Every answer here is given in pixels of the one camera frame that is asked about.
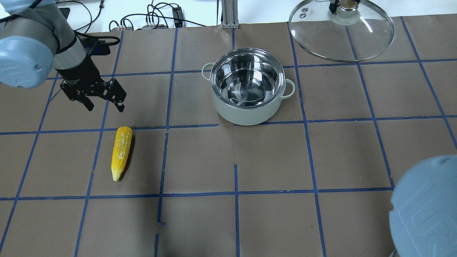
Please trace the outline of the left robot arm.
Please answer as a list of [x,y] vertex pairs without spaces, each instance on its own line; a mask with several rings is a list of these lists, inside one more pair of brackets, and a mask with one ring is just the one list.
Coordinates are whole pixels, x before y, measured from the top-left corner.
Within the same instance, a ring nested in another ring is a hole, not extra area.
[[127,96],[116,79],[104,81],[93,55],[108,55],[117,36],[90,36],[73,30],[54,0],[2,0],[8,16],[1,19],[1,82],[14,88],[40,86],[55,69],[60,88],[89,111],[90,97],[112,102],[124,110]]

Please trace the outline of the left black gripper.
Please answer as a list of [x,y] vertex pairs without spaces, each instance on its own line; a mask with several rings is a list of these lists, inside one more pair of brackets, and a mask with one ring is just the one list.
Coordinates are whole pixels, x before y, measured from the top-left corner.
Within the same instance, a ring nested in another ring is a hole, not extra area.
[[70,101],[78,101],[91,112],[94,104],[89,97],[96,96],[115,104],[119,112],[124,111],[126,91],[116,79],[104,81],[91,59],[84,59],[76,67],[59,70],[59,74],[63,79],[60,88]]

